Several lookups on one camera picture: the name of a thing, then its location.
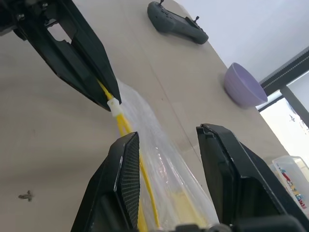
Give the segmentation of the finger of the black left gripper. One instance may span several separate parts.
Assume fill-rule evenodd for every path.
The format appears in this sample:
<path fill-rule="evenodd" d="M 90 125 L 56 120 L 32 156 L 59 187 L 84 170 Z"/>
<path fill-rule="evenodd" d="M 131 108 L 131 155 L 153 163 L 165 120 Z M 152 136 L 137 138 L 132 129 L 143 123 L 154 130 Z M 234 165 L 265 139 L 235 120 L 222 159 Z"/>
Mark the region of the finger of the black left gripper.
<path fill-rule="evenodd" d="M 110 111 L 107 96 L 97 78 L 70 43 L 65 40 L 57 41 L 46 29 L 43 32 L 35 30 L 29 34 L 14 29 L 14 33 L 32 45 L 58 78 L 95 104 Z"/>
<path fill-rule="evenodd" d="M 90 76 L 82 81 L 90 96 L 98 103 L 107 101 L 103 84 L 118 101 L 121 101 L 116 77 L 103 44 L 72 0 L 59 0 L 59 23 L 71 38 L 71 45 L 81 57 Z"/>

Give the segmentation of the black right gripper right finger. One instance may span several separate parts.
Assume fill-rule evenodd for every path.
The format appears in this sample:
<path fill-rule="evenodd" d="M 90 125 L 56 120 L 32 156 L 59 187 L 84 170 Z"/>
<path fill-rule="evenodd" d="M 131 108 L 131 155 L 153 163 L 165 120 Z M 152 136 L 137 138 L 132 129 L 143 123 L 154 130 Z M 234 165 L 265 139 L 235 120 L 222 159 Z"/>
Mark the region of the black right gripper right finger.
<path fill-rule="evenodd" d="M 220 223 L 232 232 L 309 232 L 309 218 L 266 162 L 232 131 L 213 124 L 196 131 Z"/>

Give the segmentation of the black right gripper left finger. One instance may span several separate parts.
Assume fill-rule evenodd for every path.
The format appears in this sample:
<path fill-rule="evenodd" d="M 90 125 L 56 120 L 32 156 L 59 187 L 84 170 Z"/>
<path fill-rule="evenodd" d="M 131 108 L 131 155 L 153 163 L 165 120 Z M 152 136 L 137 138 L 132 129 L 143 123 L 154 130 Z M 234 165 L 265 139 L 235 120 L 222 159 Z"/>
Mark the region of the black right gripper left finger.
<path fill-rule="evenodd" d="M 140 140 L 117 139 L 91 177 L 71 232 L 138 232 Z"/>

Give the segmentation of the clear yellow-zipper plastic bag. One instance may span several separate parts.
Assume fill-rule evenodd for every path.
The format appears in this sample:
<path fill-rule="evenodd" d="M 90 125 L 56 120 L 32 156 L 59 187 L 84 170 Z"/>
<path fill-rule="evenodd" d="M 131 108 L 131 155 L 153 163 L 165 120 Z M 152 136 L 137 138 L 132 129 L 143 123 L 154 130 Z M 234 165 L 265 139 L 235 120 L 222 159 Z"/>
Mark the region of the clear yellow-zipper plastic bag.
<path fill-rule="evenodd" d="M 140 137 L 140 199 L 137 226 L 141 232 L 173 230 L 219 223 L 214 206 L 178 149 L 163 131 L 147 101 L 121 83 L 121 100 L 103 88 L 121 135 Z"/>

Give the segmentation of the clear plastic storage box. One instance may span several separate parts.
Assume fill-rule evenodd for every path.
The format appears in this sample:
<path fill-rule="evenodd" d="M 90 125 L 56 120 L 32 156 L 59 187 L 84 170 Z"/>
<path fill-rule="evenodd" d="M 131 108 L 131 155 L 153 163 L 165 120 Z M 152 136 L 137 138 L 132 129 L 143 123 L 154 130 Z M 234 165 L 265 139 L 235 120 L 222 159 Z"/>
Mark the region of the clear plastic storage box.
<path fill-rule="evenodd" d="M 309 218 L 309 166 L 299 156 L 283 156 L 274 159 L 270 168 Z"/>

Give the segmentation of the black handheld remote controller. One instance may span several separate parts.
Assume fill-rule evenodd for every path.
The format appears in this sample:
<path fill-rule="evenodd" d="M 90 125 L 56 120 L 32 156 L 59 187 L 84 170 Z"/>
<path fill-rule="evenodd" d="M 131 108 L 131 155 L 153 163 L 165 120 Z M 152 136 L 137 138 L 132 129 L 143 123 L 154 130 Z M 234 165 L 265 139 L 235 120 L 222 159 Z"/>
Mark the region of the black handheld remote controller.
<path fill-rule="evenodd" d="M 208 41 L 207 33 L 197 24 L 199 16 L 195 20 L 182 17 L 167 10 L 162 5 L 163 2 L 164 0 L 152 1 L 147 7 L 147 15 L 157 31 L 180 35 L 200 45 Z"/>

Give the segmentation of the purple plastic bowl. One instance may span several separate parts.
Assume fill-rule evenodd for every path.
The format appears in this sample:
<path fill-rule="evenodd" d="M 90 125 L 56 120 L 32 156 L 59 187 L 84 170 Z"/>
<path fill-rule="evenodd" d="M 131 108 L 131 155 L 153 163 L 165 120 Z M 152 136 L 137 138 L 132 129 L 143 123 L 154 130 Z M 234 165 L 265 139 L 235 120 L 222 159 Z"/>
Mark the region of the purple plastic bowl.
<path fill-rule="evenodd" d="M 267 95 L 259 82 L 235 62 L 225 73 L 224 88 L 228 96 L 241 108 L 256 107 L 267 102 Z"/>

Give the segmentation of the black window frame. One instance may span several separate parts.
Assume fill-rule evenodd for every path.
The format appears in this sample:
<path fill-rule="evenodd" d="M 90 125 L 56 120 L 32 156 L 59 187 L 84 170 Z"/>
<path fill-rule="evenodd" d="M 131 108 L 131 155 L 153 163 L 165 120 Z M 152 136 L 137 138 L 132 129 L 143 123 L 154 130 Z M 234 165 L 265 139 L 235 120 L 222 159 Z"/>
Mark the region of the black window frame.
<path fill-rule="evenodd" d="M 309 47 L 305 48 L 260 82 L 261 87 L 268 97 L 276 92 L 280 92 L 281 95 L 263 104 L 258 111 L 262 112 L 279 100 L 285 99 L 290 109 L 300 117 L 303 124 L 309 129 L 309 111 L 307 111 L 300 100 L 288 88 L 289 84 L 307 73 L 309 73 Z"/>

